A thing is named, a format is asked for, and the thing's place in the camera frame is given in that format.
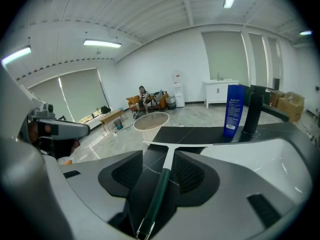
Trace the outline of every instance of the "window blind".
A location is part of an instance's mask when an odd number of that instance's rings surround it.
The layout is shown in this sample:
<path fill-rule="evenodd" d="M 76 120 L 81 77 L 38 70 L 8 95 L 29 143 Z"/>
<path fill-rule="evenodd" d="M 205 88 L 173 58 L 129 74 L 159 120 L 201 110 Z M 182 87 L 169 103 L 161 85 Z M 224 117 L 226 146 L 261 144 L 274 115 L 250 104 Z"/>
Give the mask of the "window blind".
<path fill-rule="evenodd" d="M 77 122 L 107 105 L 97 69 L 60 76 L 65 100 Z"/>
<path fill-rule="evenodd" d="M 209 62 L 210 78 L 239 80 L 249 84 L 245 45 L 240 32 L 215 31 L 202 33 Z"/>
<path fill-rule="evenodd" d="M 53 105 L 53 112 L 57 119 L 64 116 L 67 121 L 72 122 L 57 77 L 35 85 L 29 90 L 44 102 Z"/>
<path fill-rule="evenodd" d="M 281 58 L 277 49 L 277 40 L 274 38 L 268 37 L 271 60 L 272 60 L 272 77 L 280 79 L 280 64 Z"/>
<path fill-rule="evenodd" d="M 255 64 L 255 84 L 258 86 L 267 86 L 267 59 L 262 36 L 259 34 L 249 33 L 250 41 L 253 48 Z"/>

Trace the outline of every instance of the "shampoo bottle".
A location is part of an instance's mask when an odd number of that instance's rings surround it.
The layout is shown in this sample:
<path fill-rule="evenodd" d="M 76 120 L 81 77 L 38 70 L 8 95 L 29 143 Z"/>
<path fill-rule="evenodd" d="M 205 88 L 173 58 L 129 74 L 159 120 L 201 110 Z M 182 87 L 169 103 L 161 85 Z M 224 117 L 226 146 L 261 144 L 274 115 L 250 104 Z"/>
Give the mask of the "shampoo bottle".
<path fill-rule="evenodd" d="M 233 137 L 238 129 L 245 101 L 243 85 L 229 85 L 226 99 L 223 135 Z"/>

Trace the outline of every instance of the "wooden table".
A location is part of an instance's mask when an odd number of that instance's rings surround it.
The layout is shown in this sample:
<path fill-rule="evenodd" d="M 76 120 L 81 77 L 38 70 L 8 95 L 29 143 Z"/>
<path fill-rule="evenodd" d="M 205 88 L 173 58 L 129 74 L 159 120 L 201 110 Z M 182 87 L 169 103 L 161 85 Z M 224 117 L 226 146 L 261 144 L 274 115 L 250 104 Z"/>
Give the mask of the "wooden table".
<path fill-rule="evenodd" d="M 121 121 L 123 121 L 121 115 L 125 115 L 126 118 L 128 118 L 127 115 L 125 114 L 125 112 L 124 112 L 123 110 L 119 110 L 119 109 L 113 110 L 113 111 L 111 111 L 110 113 L 107 113 L 107 114 L 103 115 L 101 118 L 99 118 L 99 121 L 101 122 L 104 131 L 107 132 L 107 131 L 106 131 L 106 128 L 105 128 L 105 125 L 106 125 L 106 127 L 107 127 L 108 130 L 109 130 L 109 132 L 111 132 L 110 129 L 109 129 L 109 127 L 108 127 L 108 123 L 109 123 L 110 121 L 112 121 L 113 119 L 116 119 L 117 117 L 120 117 L 120 118 L 121 118 Z"/>

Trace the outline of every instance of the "sitting woman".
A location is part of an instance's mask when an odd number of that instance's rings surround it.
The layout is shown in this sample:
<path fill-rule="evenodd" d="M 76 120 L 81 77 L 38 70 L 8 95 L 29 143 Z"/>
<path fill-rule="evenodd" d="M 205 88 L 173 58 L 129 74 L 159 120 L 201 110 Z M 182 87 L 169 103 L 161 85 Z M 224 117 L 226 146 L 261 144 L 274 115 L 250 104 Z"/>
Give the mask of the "sitting woman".
<path fill-rule="evenodd" d="M 148 103 L 150 102 L 150 97 L 149 97 L 149 93 L 146 91 L 146 89 L 141 85 L 139 87 L 139 99 L 140 101 L 137 102 L 136 104 L 134 104 L 136 106 L 136 108 L 138 110 L 140 110 L 140 108 L 145 108 L 145 112 L 148 114 Z"/>

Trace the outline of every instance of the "floor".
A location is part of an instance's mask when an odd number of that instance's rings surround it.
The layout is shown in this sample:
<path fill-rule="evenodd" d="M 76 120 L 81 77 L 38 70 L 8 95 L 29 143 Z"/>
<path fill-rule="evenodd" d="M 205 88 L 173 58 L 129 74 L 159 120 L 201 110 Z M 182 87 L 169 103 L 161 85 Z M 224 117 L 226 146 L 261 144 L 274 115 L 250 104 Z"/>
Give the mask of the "floor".
<path fill-rule="evenodd" d="M 169 123 L 166 126 L 172 127 L 223 127 L 225 123 L 225 104 L 211 104 L 206 108 L 204 104 L 190 104 L 184 108 L 177 108 L 175 110 L 166 111 L 169 116 Z M 244 107 L 240 125 L 245 124 L 247 118 L 248 108 Z M 115 156 L 124 152 L 133 150 L 142 150 L 145 152 L 148 148 L 143 143 L 143 136 L 141 132 L 135 131 L 132 125 L 135 120 L 130 110 L 126 112 L 128 119 L 125 116 L 122 118 L 123 130 L 115 134 L 116 128 L 110 128 L 111 132 L 105 132 L 100 126 L 95 129 L 89 136 L 80 140 L 81 145 L 76 148 L 70 156 L 72 163 L 81 163 L 93 161 L 97 159 Z M 303 115 L 300 122 L 296 123 L 297 127 L 306 133 L 312 125 L 307 115 Z M 282 122 L 273 115 L 261 112 L 259 124 L 273 124 Z"/>

